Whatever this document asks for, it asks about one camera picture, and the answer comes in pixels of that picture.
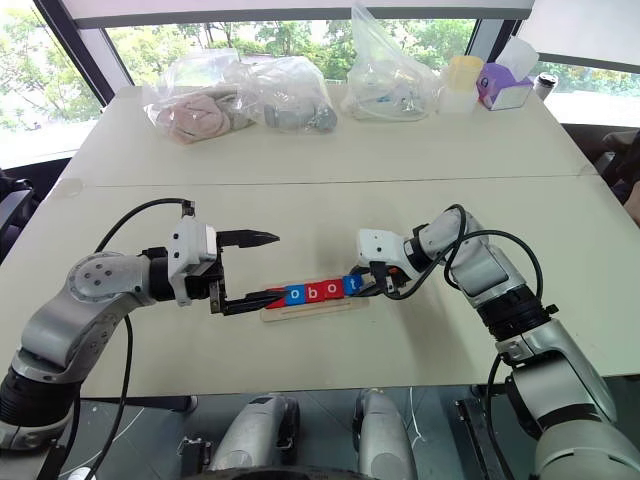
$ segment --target tissue box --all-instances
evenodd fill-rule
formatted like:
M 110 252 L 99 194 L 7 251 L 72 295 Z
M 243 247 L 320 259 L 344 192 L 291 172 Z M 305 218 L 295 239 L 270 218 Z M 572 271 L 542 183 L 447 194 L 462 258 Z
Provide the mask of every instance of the tissue box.
M 485 64 L 476 85 L 480 101 L 489 110 L 521 107 L 533 88 L 533 83 L 527 77 L 516 82 L 511 71 L 497 63 Z

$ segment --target clear plastic bag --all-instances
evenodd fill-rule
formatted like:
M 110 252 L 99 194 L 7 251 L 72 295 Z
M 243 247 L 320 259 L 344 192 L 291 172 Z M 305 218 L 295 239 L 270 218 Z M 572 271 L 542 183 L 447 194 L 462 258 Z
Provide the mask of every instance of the clear plastic bag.
M 357 57 L 347 74 L 341 103 L 347 114 L 392 122 L 413 121 L 435 112 L 439 78 L 426 65 L 405 55 L 361 4 L 351 8 Z
M 330 132 L 337 124 L 322 72 L 305 57 L 234 64 L 224 76 L 238 85 L 241 111 L 262 125 L 283 131 Z
M 250 125 L 238 103 L 238 87 L 224 70 L 238 63 L 233 48 L 179 58 L 155 86 L 144 86 L 144 110 L 158 129 L 182 144 L 224 135 Z

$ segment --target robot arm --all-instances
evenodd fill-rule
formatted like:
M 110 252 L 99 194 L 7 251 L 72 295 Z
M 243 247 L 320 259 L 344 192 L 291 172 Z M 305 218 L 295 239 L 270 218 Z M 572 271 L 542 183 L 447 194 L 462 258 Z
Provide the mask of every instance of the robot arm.
M 640 453 L 612 426 L 615 405 L 602 377 L 480 224 L 466 212 L 463 220 L 460 210 L 445 211 L 408 239 L 360 230 L 359 265 L 370 270 L 379 293 L 398 298 L 398 288 L 420 279 L 434 262 L 445 263 L 442 253 L 451 250 L 466 220 L 465 234 L 480 233 L 460 244 L 451 274 L 513 369 L 506 389 L 520 424 L 539 439 L 536 475 L 602 478 L 602 472 L 623 471 L 640 478 Z
M 27 322 L 0 386 L 0 454 L 35 451 L 62 434 L 82 382 L 118 323 L 134 309 L 209 298 L 212 313 L 233 315 L 281 298 L 282 292 L 262 291 L 227 300 L 222 267 L 223 247 L 277 240 L 253 230 L 216 232 L 185 215 L 171 233 L 168 252 L 163 247 L 138 256 L 99 252 L 80 260 L 60 292 Z

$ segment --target green foliage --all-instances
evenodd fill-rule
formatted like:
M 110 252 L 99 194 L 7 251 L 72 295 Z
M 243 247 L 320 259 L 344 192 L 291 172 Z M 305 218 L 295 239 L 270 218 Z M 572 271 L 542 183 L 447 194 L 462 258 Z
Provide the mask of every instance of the green foliage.
M 100 105 L 35 11 L 8 9 L 0 28 L 0 94 L 21 97 L 51 120 L 97 118 Z M 0 126 L 25 129 L 24 109 L 0 110 Z
M 31 110 L 55 120 L 87 120 L 99 105 L 60 45 L 35 11 L 6 10 L 0 26 L 0 95 L 16 95 Z M 468 19 L 381 20 L 407 55 L 439 70 L 463 55 L 475 24 Z M 177 58 L 203 48 L 233 47 L 241 57 L 304 55 L 326 79 L 346 80 L 356 59 L 351 22 L 326 22 L 324 41 L 312 40 L 311 22 L 209 22 L 109 29 L 109 35 L 136 84 L 153 84 Z M 241 38 L 253 31 L 253 39 Z M 560 79 L 558 92 L 597 91 L 640 95 L 640 75 L 540 62 L 533 73 Z M 28 128 L 24 110 L 0 108 L 0 128 Z
M 634 73 L 562 63 L 538 62 L 532 75 L 538 75 L 542 72 L 549 72 L 558 77 L 558 85 L 554 90 L 558 93 L 580 90 L 610 95 L 640 95 L 640 75 Z
M 304 55 L 311 46 L 311 23 L 257 22 L 256 39 L 266 42 L 265 50 L 276 57 Z
M 157 25 L 113 28 L 109 36 L 137 85 L 154 84 L 158 75 L 189 51 L 191 27 Z
M 325 39 L 329 42 L 329 48 L 322 49 L 326 58 L 324 62 L 316 63 L 316 65 L 325 78 L 346 80 L 347 73 L 351 70 L 356 59 L 351 22 L 348 20 L 329 20 Z

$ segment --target yellow cup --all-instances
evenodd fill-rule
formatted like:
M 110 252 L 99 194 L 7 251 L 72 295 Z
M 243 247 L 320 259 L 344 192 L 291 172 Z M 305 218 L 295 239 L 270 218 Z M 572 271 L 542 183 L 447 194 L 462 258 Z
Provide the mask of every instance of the yellow cup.
M 449 62 L 447 86 L 457 92 L 476 88 L 476 80 L 482 71 L 484 60 L 471 55 L 458 55 Z

